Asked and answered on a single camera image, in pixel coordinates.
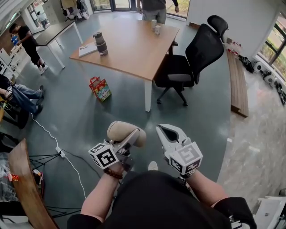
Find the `pile of black white devices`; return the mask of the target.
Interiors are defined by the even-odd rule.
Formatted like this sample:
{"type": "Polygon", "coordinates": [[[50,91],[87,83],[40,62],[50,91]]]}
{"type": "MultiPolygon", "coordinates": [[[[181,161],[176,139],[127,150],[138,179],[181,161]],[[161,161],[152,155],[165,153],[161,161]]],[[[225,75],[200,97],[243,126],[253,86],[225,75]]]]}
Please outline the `pile of black white devices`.
{"type": "Polygon", "coordinates": [[[238,55],[239,61],[245,66],[246,70],[250,73],[261,74],[262,79],[269,84],[270,87],[275,88],[281,103],[283,106],[286,106],[286,90],[283,89],[283,86],[278,82],[277,77],[272,71],[262,70],[261,62],[251,62],[247,57],[238,55]]]}

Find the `black mesh office chair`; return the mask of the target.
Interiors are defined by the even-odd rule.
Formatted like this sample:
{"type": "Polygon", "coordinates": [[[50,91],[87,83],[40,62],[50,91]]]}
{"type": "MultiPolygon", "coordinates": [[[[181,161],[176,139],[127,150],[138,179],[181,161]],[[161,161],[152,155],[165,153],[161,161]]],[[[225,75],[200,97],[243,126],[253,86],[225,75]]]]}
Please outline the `black mesh office chair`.
{"type": "Polygon", "coordinates": [[[161,98],[173,88],[181,97],[183,106],[187,106],[182,91],[197,85],[201,71],[223,55],[222,39],[228,23],[217,15],[208,17],[207,23],[199,26],[194,39],[185,50],[185,56],[167,54],[164,57],[154,77],[155,85],[164,88],[157,98],[157,104],[161,104],[161,98]]]}

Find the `stack of wooden planks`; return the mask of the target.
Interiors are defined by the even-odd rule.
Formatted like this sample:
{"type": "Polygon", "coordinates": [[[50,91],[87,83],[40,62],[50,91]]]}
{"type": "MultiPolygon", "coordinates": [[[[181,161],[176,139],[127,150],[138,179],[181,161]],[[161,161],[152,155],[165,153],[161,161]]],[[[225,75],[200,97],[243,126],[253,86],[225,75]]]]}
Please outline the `stack of wooden planks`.
{"type": "Polygon", "coordinates": [[[244,68],[237,56],[227,51],[231,86],[231,111],[248,117],[248,95],[244,68]]]}

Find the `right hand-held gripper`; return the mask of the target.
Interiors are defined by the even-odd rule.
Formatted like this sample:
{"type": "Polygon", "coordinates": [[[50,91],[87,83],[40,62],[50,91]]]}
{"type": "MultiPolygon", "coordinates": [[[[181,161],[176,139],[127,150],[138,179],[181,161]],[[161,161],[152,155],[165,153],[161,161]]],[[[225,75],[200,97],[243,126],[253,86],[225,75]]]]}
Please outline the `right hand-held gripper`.
{"type": "Polygon", "coordinates": [[[185,133],[180,128],[170,124],[159,124],[156,126],[156,132],[168,164],[181,175],[189,174],[200,167],[202,152],[196,142],[180,144],[186,139],[185,133]]]}

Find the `silver metal wristwatch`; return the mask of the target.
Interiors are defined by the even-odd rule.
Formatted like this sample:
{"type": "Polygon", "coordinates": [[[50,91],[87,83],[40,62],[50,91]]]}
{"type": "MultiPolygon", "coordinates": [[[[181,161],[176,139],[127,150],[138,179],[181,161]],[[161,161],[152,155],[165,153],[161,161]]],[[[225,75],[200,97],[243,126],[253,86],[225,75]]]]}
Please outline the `silver metal wristwatch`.
{"type": "Polygon", "coordinates": [[[181,179],[187,179],[189,177],[191,177],[194,173],[195,173],[196,169],[191,170],[190,172],[186,173],[186,174],[181,174],[179,176],[179,178],[181,179]]]}

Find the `person's right forearm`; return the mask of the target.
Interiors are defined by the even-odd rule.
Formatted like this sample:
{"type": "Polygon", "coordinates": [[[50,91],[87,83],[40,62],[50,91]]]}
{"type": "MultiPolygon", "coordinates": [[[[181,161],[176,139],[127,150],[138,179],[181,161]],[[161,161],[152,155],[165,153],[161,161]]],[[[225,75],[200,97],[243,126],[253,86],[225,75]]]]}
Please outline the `person's right forearm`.
{"type": "Polygon", "coordinates": [[[219,201],[229,197],[222,186],[213,182],[198,170],[195,170],[186,181],[197,199],[207,206],[214,207],[219,201]]]}

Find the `white plastic chair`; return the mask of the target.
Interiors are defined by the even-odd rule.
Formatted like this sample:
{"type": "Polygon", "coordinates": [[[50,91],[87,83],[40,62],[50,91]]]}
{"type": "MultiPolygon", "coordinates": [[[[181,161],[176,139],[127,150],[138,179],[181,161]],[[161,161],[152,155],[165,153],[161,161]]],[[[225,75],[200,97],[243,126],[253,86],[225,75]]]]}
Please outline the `white plastic chair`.
{"type": "Polygon", "coordinates": [[[257,229],[275,229],[286,223],[286,196],[258,198],[253,214],[257,229]]]}

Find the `person's left forearm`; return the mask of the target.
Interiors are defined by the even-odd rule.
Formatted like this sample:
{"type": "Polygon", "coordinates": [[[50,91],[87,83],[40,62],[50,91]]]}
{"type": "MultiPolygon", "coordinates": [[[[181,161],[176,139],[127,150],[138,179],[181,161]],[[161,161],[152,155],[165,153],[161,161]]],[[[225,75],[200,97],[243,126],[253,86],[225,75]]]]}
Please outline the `person's left forearm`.
{"type": "Polygon", "coordinates": [[[96,187],[85,199],[81,214],[97,218],[104,222],[109,212],[119,179],[104,173],[96,187]]]}

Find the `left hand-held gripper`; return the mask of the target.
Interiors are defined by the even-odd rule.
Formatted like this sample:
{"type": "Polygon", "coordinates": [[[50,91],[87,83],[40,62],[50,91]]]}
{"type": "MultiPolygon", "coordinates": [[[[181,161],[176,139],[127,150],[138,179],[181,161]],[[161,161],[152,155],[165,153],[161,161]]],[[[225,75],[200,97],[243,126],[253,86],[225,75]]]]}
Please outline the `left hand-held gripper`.
{"type": "Polygon", "coordinates": [[[140,130],[133,130],[121,143],[114,144],[113,141],[104,141],[92,147],[88,153],[101,169],[107,169],[117,162],[120,162],[126,172],[133,167],[133,159],[130,155],[130,148],[138,146],[140,130]]]}

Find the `dark-topped table with white legs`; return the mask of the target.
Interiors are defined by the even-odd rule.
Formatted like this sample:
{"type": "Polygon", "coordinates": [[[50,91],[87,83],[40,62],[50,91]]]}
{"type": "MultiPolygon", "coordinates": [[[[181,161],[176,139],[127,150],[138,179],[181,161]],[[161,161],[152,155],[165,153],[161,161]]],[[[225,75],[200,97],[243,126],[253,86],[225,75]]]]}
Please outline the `dark-topped table with white legs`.
{"type": "Polygon", "coordinates": [[[79,33],[75,20],[65,21],[58,24],[50,25],[35,39],[38,47],[48,47],[48,49],[50,50],[52,55],[56,58],[62,69],[65,69],[65,66],[62,63],[61,59],[53,51],[51,44],[52,42],[57,41],[57,38],[60,37],[71,27],[74,27],[81,44],[83,44],[83,40],[79,33]]]}

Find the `red printed gift bag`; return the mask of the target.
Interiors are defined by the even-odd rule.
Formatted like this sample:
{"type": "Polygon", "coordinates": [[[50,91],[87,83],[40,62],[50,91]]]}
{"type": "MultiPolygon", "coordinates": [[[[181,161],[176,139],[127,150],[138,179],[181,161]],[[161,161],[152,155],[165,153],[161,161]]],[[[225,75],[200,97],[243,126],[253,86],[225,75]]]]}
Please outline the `red printed gift bag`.
{"type": "Polygon", "coordinates": [[[109,96],[111,96],[111,90],[105,79],[100,77],[92,77],[89,84],[90,89],[101,102],[104,102],[109,96]]]}

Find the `beige cylindrical object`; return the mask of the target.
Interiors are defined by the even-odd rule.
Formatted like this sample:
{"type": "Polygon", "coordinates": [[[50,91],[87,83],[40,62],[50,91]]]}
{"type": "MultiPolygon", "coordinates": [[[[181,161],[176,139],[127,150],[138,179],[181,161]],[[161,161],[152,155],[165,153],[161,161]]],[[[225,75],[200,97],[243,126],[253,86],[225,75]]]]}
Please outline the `beige cylindrical object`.
{"type": "Polygon", "coordinates": [[[139,130],[139,137],[134,143],[136,147],[143,147],[146,142],[146,132],[130,123],[114,121],[107,129],[107,136],[114,141],[123,141],[132,131],[139,130]]]}

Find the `person's black shirt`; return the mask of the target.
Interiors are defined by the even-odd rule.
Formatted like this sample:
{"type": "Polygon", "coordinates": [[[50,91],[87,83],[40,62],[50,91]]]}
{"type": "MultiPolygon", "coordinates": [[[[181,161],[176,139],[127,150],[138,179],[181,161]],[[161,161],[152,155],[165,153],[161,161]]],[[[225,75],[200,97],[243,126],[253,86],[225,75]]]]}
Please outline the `person's black shirt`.
{"type": "MultiPolygon", "coordinates": [[[[121,168],[106,173],[115,178],[121,168]]],[[[214,207],[200,202],[193,190],[160,171],[130,172],[118,184],[104,222],[72,215],[67,229],[257,229],[242,197],[228,197],[214,207]]]]}

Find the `wooden table with white legs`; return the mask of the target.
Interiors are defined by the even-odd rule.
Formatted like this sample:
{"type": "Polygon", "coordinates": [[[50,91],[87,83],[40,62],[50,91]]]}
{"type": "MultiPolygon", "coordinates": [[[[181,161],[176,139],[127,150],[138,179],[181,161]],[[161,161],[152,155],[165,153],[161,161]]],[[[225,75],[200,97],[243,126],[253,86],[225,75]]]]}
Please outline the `wooden table with white legs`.
{"type": "Polygon", "coordinates": [[[152,81],[179,28],[160,25],[160,34],[151,29],[151,22],[128,18],[116,18],[100,29],[107,43],[108,54],[98,52],[79,57],[75,50],[70,59],[117,70],[144,80],[145,110],[151,109],[152,81]]]}

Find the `dark insulated bottle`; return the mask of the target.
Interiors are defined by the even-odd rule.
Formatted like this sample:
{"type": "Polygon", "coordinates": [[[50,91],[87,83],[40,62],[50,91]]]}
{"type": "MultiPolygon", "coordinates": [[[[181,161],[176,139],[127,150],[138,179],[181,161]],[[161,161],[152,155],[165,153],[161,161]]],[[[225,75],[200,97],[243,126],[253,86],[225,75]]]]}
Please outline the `dark insulated bottle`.
{"type": "Polygon", "coordinates": [[[100,55],[107,55],[108,49],[106,42],[103,38],[102,32],[98,31],[93,35],[93,38],[95,39],[97,50],[100,55]]]}

